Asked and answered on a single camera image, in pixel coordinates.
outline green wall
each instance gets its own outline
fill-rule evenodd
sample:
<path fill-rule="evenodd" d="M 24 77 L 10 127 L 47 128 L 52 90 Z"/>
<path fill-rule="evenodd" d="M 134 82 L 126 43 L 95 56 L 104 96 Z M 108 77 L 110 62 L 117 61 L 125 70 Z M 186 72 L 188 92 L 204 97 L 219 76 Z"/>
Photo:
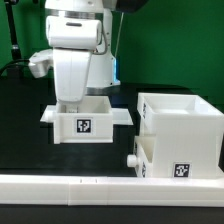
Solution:
<path fill-rule="evenodd" d="M 20 0 L 14 13 L 23 56 L 48 48 L 44 0 Z M 3 1 L 0 16 L 3 66 L 11 60 Z M 119 18 L 114 13 L 114 45 Z M 119 58 L 121 81 L 184 86 L 224 112 L 224 1 L 149 0 L 125 15 Z"/>

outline white cylinder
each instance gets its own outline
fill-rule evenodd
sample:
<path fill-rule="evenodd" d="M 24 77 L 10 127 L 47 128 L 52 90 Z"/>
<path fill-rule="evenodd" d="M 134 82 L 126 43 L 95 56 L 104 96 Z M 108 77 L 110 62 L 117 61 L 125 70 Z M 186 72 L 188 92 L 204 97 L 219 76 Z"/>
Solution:
<path fill-rule="evenodd" d="M 128 155 L 127 158 L 128 167 L 136 167 L 138 165 L 138 159 L 135 155 Z"/>

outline cable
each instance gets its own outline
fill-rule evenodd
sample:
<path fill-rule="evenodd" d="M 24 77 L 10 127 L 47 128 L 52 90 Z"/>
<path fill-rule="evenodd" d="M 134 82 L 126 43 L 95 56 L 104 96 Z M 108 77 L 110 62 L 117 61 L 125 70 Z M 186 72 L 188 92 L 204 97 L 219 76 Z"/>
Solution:
<path fill-rule="evenodd" d="M 124 19 L 124 13 L 121 14 L 120 26 L 119 26 L 118 36 L 117 36 L 115 58 L 117 58 L 118 48 L 119 48 L 119 44 L 120 44 L 120 37 L 121 37 L 121 29 L 122 29 L 122 25 L 123 25 L 123 19 Z"/>
<path fill-rule="evenodd" d="M 18 60 L 11 61 L 11 62 L 7 63 L 5 66 L 3 66 L 0 69 L 0 76 L 8 68 L 14 68 L 14 67 L 23 67 L 24 68 L 24 67 L 28 67 L 27 65 L 21 65 L 21 64 L 18 64 L 18 63 L 29 63 L 29 60 L 28 59 L 18 59 Z"/>
<path fill-rule="evenodd" d="M 103 26 L 103 39 L 104 39 L 104 42 L 105 42 L 105 49 L 103 52 L 94 52 L 93 54 L 94 55 L 104 55 L 107 53 L 108 51 L 108 43 L 107 43 L 107 37 L 106 37 L 106 33 L 105 33 L 105 30 L 104 30 L 104 26 Z"/>

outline black table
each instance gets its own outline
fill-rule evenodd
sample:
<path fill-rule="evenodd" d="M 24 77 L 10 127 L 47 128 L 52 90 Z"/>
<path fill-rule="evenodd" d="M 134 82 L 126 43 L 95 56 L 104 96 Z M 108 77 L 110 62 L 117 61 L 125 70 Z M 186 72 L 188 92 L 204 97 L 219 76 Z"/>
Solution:
<path fill-rule="evenodd" d="M 133 126 L 114 127 L 114 143 L 53 144 L 53 126 L 40 123 L 55 105 L 52 79 L 0 79 L 0 174 L 133 177 L 127 155 L 138 135 L 138 92 L 190 94 L 178 86 L 128 84 L 109 88 L 112 107 L 128 108 Z M 223 223 L 223 208 L 0 205 L 1 223 Z"/>

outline white container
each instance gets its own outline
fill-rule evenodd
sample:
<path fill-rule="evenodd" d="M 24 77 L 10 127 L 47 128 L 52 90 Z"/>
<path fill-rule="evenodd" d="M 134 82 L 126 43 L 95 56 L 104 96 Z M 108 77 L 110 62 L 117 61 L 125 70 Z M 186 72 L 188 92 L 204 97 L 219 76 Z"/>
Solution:
<path fill-rule="evenodd" d="M 113 113 L 108 97 L 85 96 L 77 108 L 56 105 L 50 117 L 54 123 L 54 143 L 91 143 L 113 141 Z"/>
<path fill-rule="evenodd" d="M 149 157 L 144 138 L 153 137 L 146 176 L 215 178 L 224 132 L 224 115 L 195 95 L 140 93 L 138 161 Z"/>

